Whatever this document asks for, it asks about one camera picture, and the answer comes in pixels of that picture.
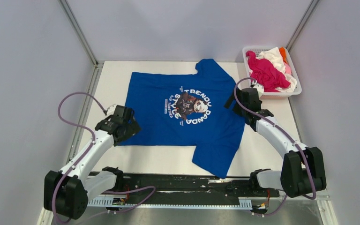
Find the blue graphic t-shirt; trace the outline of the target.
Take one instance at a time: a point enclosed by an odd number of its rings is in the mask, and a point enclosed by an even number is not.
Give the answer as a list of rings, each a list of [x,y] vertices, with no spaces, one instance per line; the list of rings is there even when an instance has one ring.
[[[193,75],[132,73],[125,105],[141,130],[122,145],[195,146],[193,163],[225,178],[245,126],[225,107],[235,81],[213,59],[195,69]]]

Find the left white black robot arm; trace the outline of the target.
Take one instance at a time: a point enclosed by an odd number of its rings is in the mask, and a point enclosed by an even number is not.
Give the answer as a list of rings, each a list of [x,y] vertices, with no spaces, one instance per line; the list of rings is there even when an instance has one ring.
[[[49,171],[44,181],[44,209],[69,219],[79,219],[88,202],[106,190],[121,193],[125,181],[120,171],[105,167],[89,178],[100,158],[112,147],[133,137],[141,128],[134,110],[121,105],[110,106],[92,131],[92,137],[77,155],[59,171]]]

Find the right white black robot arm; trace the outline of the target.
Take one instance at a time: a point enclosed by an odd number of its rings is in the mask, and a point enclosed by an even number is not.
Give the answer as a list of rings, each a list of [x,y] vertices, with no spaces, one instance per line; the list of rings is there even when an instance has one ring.
[[[252,194],[259,196],[272,188],[285,192],[290,198],[303,196],[315,199],[318,191],[326,189],[322,151],[296,141],[279,125],[271,111],[262,109],[256,86],[242,90],[234,87],[225,103],[225,108],[230,107],[283,159],[280,171],[258,169],[250,174],[249,189]]]

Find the white plastic laundry basket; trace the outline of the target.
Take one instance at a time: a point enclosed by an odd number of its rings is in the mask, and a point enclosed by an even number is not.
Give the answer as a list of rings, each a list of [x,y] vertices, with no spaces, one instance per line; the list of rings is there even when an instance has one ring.
[[[247,51],[253,51],[255,54],[256,54],[256,57],[258,56],[258,54],[260,52],[263,52],[263,51],[268,51],[272,48],[275,48],[276,46],[271,46],[271,45],[252,45],[252,46],[245,46],[243,49],[242,49],[242,54],[243,54],[243,60],[244,60],[244,65],[245,65],[245,69],[247,71],[247,77],[250,77],[251,74],[252,74],[252,70],[249,68],[248,66],[248,58],[245,56],[245,53]],[[292,61],[292,58],[288,52],[288,49],[286,49],[286,53],[287,53],[287,59],[288,59],[288,62],[289,62],[289,66],[291,67],[291,70],[292,70],[292,76],[296,79],[297,81],[297,85],[296,85],[296,88],[295,88],[295,91],[294,92],[291,92],[291,93],[284,93],[284,92],[265,92],[262,96],[263,99],[284,99],[284,98],[288,98],[290,96],[294,96],[294,95],[298,95],[302,92],[302,88],[301,88],[301,83],[299,81],[299,78],[298,78],[298,75],[297,75],[297,72],[294,68],[294,65],[293,65],[293,61]]]

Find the magenta t-shirt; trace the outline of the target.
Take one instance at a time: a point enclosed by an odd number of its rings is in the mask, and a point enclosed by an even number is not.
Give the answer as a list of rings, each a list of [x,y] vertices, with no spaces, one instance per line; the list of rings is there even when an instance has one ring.
[[[245,53],[247,64],[252,70],[251,77],[264,87],[265,92],[279,92],[277,88],[287,89],[291,83],[267,59],[257,59],[253,51]]]

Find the pink t-shirt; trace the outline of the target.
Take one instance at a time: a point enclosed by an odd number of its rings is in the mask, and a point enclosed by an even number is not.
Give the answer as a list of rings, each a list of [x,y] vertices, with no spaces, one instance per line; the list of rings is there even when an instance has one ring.
[[[292,75],[291,67],[287,63],[284,63],[284,65],[285,65],[285,74]]]

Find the white t-shirt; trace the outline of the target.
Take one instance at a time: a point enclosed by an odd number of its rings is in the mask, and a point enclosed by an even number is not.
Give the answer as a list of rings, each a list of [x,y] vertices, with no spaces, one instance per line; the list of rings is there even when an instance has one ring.
[[[272,48],[268,51],[260,52],[256,58],[268,60],[274,66],[274,68],[281,72],[285,79],[290,83],[289,87],[287,88],[275,88],[277,92],[291,93],[295,91],[297,81],[292,75],[285,74],[285,65],[278,47]]]

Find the orange t-shirt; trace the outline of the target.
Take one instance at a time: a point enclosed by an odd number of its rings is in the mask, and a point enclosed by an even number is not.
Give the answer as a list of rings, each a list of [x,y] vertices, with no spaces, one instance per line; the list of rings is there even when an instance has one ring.
[[[282,56],[283,62],[287,65],[289,65],[288,59],[287,59],[287,53],[286,49],[284,47],[279,48],[280,55]]]

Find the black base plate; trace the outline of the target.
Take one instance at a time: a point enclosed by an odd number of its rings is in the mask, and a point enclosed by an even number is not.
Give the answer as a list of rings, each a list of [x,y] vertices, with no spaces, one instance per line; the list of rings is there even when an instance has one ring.
[[[262,201],[279,197],[277,190],[258,187],[250,177],[234,176],[220,179],[202,175],[125,173],[111,190],[124,192],[146,186],[156,188],[149,198],[164,203],[234,203],[239,197]]]

